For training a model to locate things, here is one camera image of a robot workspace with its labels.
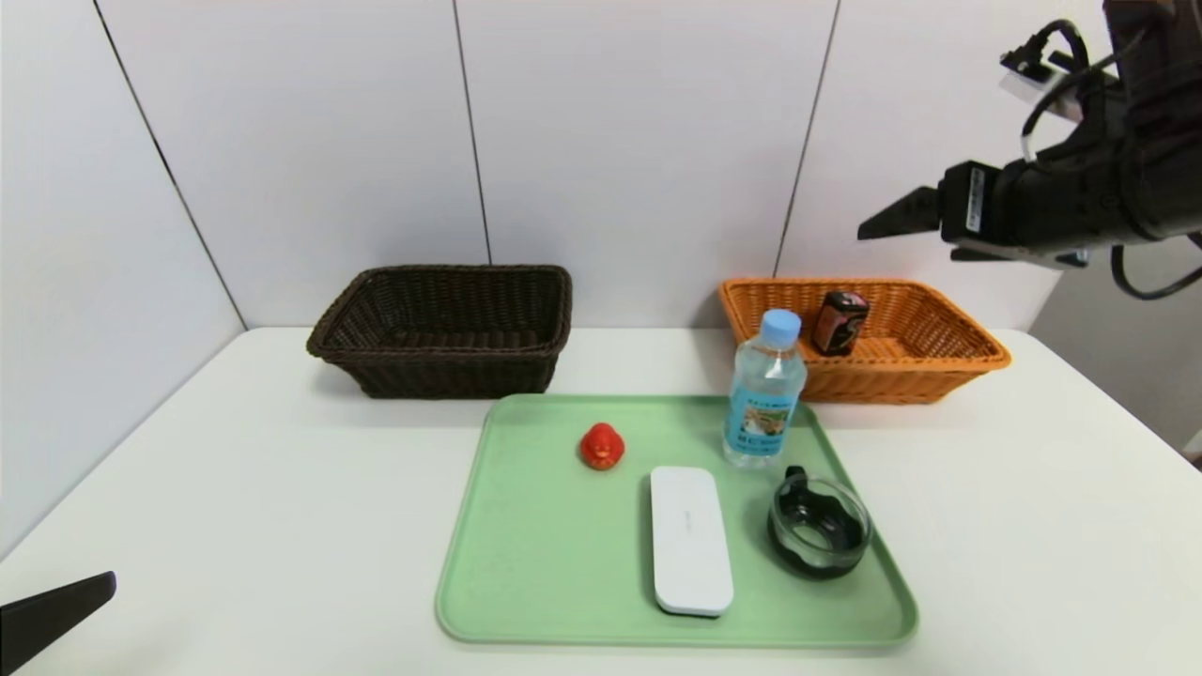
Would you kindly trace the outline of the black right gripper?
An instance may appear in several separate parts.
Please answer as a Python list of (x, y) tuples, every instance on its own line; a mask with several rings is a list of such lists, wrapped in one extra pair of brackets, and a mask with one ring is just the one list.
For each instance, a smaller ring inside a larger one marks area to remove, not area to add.
[(1117, 140), (1078, 128), (1002, 168), (966, 161), (861, 223), (859, 242), (940, 230), (962, 262), (1084, 269), (1090, 250), (1146, 243), (1123, 186)]

